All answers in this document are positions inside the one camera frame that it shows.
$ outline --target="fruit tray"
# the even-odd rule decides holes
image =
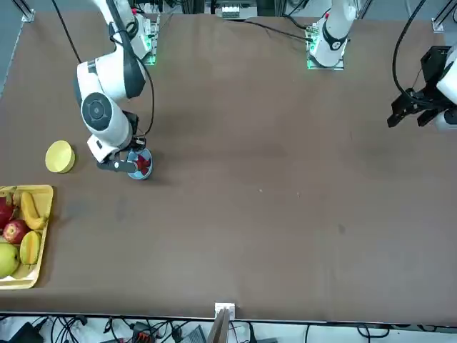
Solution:
[[[0,191],[5,192],[13,188],[14,186],[0,187]],[[51,213],[52,197],[54,190],[51,186],[44,185],[22,185],[17,186],[19,191],[27,191],[34,198],[36,211],[40,217],[47,217]],[[22,211],[20,211],[19,218],[23,219]],[[43,260],[44,245],[46,244],[46,233],[48,231],[49,221],[44,225],[41,233],[41,244],[38,256],[38,262],[36,264],[20,264],[18,269],[9,277],[0,279],[0,290],[1,289],[26,289],[32,288],[38,281],[40,273],[41,262]],[[0,237],[0,243],[5,242],[3,237]]]

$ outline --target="brown table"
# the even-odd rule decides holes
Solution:
[[[110,51],[101,15],[64,17],[84,60]],[[156,170],[135,182],[97,169],[73,52],[38,13],[0,100],[1,183],[52,184],[54,218],[39,283],[1,308],[211,317],[235,302],[239,318],[456,324],[457,135],[386,125],[403,25],[357,21],[346,70],[308,71],[300,41],[173,16],[151,68]],[[404,86],[433,41],[411,27]],[[123,104],[143,129],[149,92]],[[69,174],[44,166],[57,139],[76,149]]]

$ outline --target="banana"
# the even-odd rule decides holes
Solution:
[[[36,213],[34,198],[28,192],[22,192],[21,194],[21,211],[24,214],[24,220],[30,229],[43,229],[47,219],[45,217],[40,217],[38,213]]]

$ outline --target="metal clamp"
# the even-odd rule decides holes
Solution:
[[[215,303],[214,311],[217,313],[214,324],[209,332],[207,343],[226,343],[229,333],[229,323],[235,319],[235,304]]]
[[[19,11],[22,12],[22,21],[25,23],[31,23],[35,19],[35,10],[31,9],[25,0],[13,0]]]
[[[431,25],[435,33],[440,33],[444,31],[443,22],[444,20],[455,11],[457,8],[457,0],[449,0],[446,5],[436,14],[434,18],[431,19]]]

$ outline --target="apple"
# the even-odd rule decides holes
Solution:
[[[3,238],[11,244],[20,244],[30,229],[22,219],[11,220],[3,229]]]

